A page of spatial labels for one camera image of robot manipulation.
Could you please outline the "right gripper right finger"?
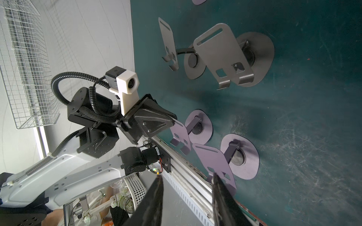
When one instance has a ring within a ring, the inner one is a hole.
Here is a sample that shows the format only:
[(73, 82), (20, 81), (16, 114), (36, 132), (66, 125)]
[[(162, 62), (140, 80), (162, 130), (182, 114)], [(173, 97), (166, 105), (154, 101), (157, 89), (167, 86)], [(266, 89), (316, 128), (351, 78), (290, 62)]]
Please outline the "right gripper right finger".
[(215, 226), (251, 226), (221, 178), (212, 178), (212, 206)]

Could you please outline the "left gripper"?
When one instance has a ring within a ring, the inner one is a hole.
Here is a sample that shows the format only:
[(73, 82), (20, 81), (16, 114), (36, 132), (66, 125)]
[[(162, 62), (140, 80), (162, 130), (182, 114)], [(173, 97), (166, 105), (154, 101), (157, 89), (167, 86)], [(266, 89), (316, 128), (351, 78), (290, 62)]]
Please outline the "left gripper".
[(150, 95), (143, 96), (117, 121), (117, 127), (136, 145), (141, 137), (152, 138), (175, 125), (177, 116), (162, 108)]

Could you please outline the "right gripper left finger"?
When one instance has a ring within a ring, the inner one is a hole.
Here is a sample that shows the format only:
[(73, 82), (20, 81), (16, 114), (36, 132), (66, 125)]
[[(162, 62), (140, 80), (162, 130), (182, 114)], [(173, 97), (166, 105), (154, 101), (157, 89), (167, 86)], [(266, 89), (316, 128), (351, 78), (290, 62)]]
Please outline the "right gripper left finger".
[(163, 178), (161, 175), (157, 175), (134, 214), (123, 226), (161, 226), (163, 195)]

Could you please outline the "purple phone stand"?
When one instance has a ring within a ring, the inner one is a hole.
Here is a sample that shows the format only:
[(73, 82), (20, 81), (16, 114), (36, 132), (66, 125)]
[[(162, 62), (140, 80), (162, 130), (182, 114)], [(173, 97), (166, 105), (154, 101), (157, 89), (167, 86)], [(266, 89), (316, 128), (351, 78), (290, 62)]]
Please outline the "purple phone stand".
[(201, 5), (203, 3), (205, 3), (207, 0), (192, 0), (192, 3), (194, 5)]
[(188, 116), (185, 124), (178, 120), (174, 120), (174, 126), (170, 128), (172, 140), (170, 143), (180, 148), (184, 155), (191, 152), (192, 144), (205, 145), (213, 135), (213, 125), (210, 118), (202, 110), (194, 110)]
[(207, 181), (212, 182), (217, 174), (232, 196), (237, 192), (235, 176), (250, 180), (259, 170), (259, 153), (254, 144), (245, 137), (228, 134), (221, 141), (220, 149), (193, 144), (193, 149), (208, 172)]

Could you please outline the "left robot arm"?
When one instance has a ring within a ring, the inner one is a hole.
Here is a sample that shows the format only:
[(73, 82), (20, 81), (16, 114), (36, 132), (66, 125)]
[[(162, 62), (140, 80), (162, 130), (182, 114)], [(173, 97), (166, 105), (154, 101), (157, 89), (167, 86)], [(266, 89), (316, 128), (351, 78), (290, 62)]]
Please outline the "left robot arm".
[[(85, 114), (91, 109), (89, 92), (86, 87), (79, 89), (67, 106), (69, 117), (83, 125), (81, 130), (66, 137), (35, 166), (18, 174), (1, 174), (1, 211), (53, 210), (100, 185), (142, 172), (158, 161), (155, 148), (141, 151), (137, 143), (141, 137), (151, 138), (174, 126), (176, 115), (147, 94), (116, 122), (102, 123)], [(119, 140), (119, 131), (132, 142), (132, 147), (96, 168), (74, 173), (78, 167), (111, 151)]]

